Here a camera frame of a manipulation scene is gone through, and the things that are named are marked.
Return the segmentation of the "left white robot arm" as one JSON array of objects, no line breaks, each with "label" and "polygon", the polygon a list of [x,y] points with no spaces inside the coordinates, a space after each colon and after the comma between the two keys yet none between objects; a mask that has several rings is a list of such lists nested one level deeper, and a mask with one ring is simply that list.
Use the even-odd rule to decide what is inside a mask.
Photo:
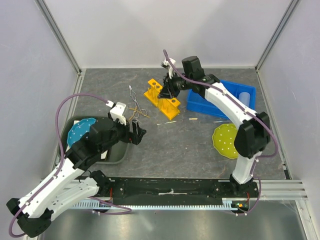
[{"label": "left white robot arm", "polygon": [[136,120],[122,124],[119,119],[87,117],[75,123],[68,131],[69,149],[61,154],[59,165],[30,193],[6,203],[13,215],[9,235],[17,237],[13,233],[13,225],[17,223],[22,230],[20,237],[37,237],[77,202],[95,195],[106,196],[110,181],[100,170],[93,171],[68,191],[63,189],[98,162],[102,153],[119,142],[138,145],[146,132]]}]

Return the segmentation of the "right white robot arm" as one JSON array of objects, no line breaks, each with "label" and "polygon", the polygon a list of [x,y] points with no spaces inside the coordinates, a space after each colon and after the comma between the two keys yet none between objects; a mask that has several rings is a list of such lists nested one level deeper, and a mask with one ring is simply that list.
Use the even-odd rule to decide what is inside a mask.
[{"label": "right white robot arm", "polygon": [[270,118],[266,112],[257,113],[238,100],[215,75],[205,74],[197,56],[183,59],[182,66],[184,72],[179,72],[173,59],[166,57],[161,62],[167,74],[158,98],[173,99],[180,91],[192,90],[231,120],[237,130],[234,146],[238,157],[229,177],[229,191],[240,197],[253,181],[252,169],[257,157],[271,140]]}]

